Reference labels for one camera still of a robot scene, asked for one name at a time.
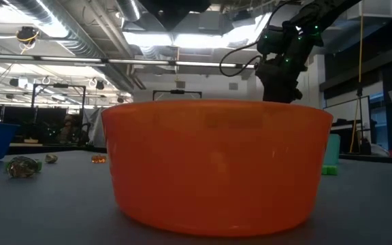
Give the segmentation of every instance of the ceiling duct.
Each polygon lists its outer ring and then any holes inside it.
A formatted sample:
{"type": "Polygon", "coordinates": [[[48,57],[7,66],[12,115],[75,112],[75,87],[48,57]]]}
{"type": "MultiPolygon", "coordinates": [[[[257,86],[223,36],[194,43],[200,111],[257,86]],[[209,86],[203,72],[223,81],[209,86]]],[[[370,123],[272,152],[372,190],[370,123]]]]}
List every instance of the ceiling duct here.
{"type": "MultiPolygon", "coordinates": [[[[92,39],[80,25],[67,13],[66,9],[53,0],[4,0],[15,11],[20,12],[34,22],[39,29],[50,37],[61,37],[70,41],[59,41],[59,44],[76,56],[105,57],[92,39]]],[[[130,91],[134,85],[128,77],[113,65],[94,67],[111,79],[113,85],[120,90],[130,91]]]]}
{"type": "Polygon", "coordinates": [[[126,21],[134,22],[140,19],[141,13],[137,0],[115,0],[115,2],[126,21]]]}

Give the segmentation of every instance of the small orange object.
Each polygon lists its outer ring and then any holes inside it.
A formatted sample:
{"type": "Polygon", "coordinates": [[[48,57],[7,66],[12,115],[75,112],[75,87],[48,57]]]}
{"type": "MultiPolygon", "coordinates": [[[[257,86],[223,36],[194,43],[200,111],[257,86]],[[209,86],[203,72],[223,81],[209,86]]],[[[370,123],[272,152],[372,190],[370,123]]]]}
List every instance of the small orange object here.
{"type": "Polygon", "coordinates": [[[311,215],[332,115],[191,100],[118,105],[102,120],[125,214],[170,231],[238,237],[290,229],[311,215]]]}
{"type": "Polygon", "coordinates": [[[107,156],[103,155],[93,155],[92,156],[92,163],[105,163],[107,161],[107,156]]]}

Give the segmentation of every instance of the small toy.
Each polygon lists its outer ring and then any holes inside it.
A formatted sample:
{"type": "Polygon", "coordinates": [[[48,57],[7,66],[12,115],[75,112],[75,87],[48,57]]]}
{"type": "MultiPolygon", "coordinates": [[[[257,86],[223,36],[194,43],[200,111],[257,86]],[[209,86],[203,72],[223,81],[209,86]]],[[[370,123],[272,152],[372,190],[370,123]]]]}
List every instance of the small toy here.
{"type": "Polygon", "coordinates": [[[103,156],[100,154],[92,156],[92,163],[105,163],[107,161],[107,156],[103,156]]]}
{"type": "Polygon", "coordinates": [[[338,175],[338,168],[337,168],[337,166],[324,165],[321,170],[321,174],[336,176],[336,175],[338,175]]]}
{"type": "Polygon", "coordinates": [[[46,163],[55,163],[55,162],[57,162],[58,159],[59,159],[59,157],[54,154],[46,154],[46,156],[45,156],[46,163]]]}
{"type": "Polygon", "coordinates": [[[5,169],[13,178],[27,178],[40,172],[42,169],[42,162],[29,157],[15,157],[10,162],[6,163],[5,169]]]}

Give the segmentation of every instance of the gray table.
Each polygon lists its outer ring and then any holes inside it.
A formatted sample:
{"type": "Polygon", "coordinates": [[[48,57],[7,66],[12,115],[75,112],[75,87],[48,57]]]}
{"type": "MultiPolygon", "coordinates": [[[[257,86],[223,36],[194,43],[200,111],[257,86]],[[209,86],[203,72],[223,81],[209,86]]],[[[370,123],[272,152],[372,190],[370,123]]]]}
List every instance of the gray table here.
{"type": "Polygon", "coordinates": [[[108,164],[90,163],[91,152],[57,154],[56,165],[29,179],[8,178],[0,161],[0,245],[392,244],[392,164],[342,161],[339,176],[322,176],[309,221],[275,235],[225,239],[127,218],[114,202],[108,164]]]}

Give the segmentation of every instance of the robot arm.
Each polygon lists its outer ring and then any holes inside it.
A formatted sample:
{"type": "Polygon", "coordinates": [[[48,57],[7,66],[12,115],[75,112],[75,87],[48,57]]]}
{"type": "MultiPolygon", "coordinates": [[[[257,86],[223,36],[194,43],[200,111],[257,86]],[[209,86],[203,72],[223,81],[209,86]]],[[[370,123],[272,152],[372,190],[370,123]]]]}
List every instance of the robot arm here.
{"type": "Polygon", "coordinates": [[[283,22],[282,27],[268,26],[257,42],[263,58],[255,74],[264,85],[264,101],[291,103],[302,98],[296,88],[301,71],[314,46],[323,46],[321,33],[340,14],[360,0],[314,0],[305,5],[298,15],[283,22]],[[266,60],[274,53],[274,59],[266,60]]]}

